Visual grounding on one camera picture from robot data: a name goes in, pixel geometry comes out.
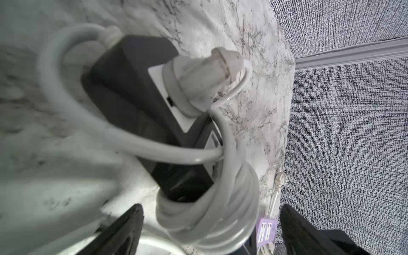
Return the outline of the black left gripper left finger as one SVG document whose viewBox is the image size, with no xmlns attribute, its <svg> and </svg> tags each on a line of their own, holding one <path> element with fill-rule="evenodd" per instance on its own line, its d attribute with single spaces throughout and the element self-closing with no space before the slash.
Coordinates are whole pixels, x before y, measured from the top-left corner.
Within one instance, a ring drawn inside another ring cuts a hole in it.
<svg viewBox="0 0 408 255">
<path fill-rule="evenodd" d="M 133 205 L 97 238 L 78 252 L 79 255 L 134 255 L 141 237 L 144 212 Z"/>
</svg>

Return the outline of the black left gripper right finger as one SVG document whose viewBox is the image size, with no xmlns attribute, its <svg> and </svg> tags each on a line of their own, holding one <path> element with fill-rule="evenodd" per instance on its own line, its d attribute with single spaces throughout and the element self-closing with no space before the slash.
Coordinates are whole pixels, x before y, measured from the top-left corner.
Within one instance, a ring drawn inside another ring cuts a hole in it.
<svg viewBox="0 0 408 255">
<path fill-rule="evenodd" d="M 282 238 L 289 255 L 344 255 L 326 234 L 317 230 L 288 204 L 279 215 Z"/>
</svg>

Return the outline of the black and white power strip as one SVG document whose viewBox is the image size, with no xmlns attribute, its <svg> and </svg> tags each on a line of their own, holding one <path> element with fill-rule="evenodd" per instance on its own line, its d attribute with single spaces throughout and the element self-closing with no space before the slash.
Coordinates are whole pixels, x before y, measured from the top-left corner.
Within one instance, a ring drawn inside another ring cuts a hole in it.
<svg viewBox="0 0 408 255">
<path fill-rule="evenodd" d="M 75 46 L 96 41 L 105 53 L 82 73 L 97 117 L 65 90 L 61 65 Z M 37 62 L 39 84 L 61 113 L 90 135 L 136 156 L 158 184 L 156 219 L 139 244 L 184 254 L 254 255 L 259 182 L 218 108 L 251 80 L 239 52 L 181 55 L 166 38 L 123 35 L 116 26 L 80 23 L 54 34 Z"/>
</svg>

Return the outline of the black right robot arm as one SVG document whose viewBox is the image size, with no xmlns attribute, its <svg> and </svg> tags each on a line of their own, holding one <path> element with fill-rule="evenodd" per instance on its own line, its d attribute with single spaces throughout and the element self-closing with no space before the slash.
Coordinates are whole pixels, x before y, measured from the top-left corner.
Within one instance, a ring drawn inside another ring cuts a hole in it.
<svg viewBox="0 0 408 255">
<path fill-rule="evenodd" d="M 340 247 L 347 255 L 370 255 L 363 248 L 358 246 L 344 231 L 340 229 L 322 230 L 328 238 Z"/>
</svg>

